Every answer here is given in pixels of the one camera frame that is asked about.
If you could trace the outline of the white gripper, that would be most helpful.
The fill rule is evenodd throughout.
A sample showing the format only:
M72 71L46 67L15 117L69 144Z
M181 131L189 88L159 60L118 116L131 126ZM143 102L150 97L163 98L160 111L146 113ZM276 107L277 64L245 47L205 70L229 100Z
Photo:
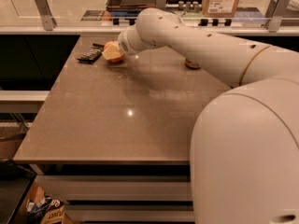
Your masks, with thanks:
M119 34L118 43L120 48L127 54L137 54L146 49L145 43L134 26L127 27ZM108 61L123 58L121 50L115 44L105 44L102 54Z

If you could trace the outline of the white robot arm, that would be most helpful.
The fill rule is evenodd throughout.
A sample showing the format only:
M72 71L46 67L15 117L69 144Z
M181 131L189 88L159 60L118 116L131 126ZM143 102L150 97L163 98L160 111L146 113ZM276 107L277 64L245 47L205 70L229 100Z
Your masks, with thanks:
M169 47L230 90L192 132L196 224L299 223L299 54L192 28L157 8L106 45L106 60Z

